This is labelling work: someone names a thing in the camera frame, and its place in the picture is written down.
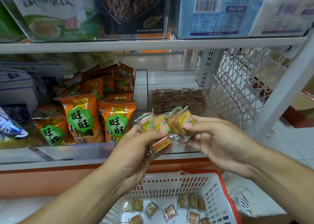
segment white plastic basket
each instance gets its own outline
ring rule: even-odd
[[[177,208],[177,197],[189,194],[204,198],[206,211],[200,213],[201,218],[207,217],[211,224],[242,224],[222,176],[216,170],[146,174],[134,190],[116,202],[101,224],[126,222],[137,215],[138,212],[123,213],[124,200],[130,199],[143,199],[143,209],[151,200],[159,207],[151,220],[142,211],[144,224],[166,223],[162,209],[171,204],[174,204],[178,215],[170,219],[168,224],[173,221],[177,224],[187,223],[187,210]]]

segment white metal shelf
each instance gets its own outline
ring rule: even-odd
[[[53,43],[3,43],[0,54],[93,52],[122,50],[184,50],[208,48],[276,47],[303,44],[306,37],[281,38],[229,38],[206,40],[132,40],[94,42],[53,42]]]

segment forearm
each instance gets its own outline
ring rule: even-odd
[[[314,171],[277,151],[261,148],[251,180],[300,224],[312,224]]]
[[[275,216],[250,217],[240,213],[243,224],[291,224],[292,219],[287,214]]]
[[[119,199],[116,186],[104,164],[21,224],[99,224]]]

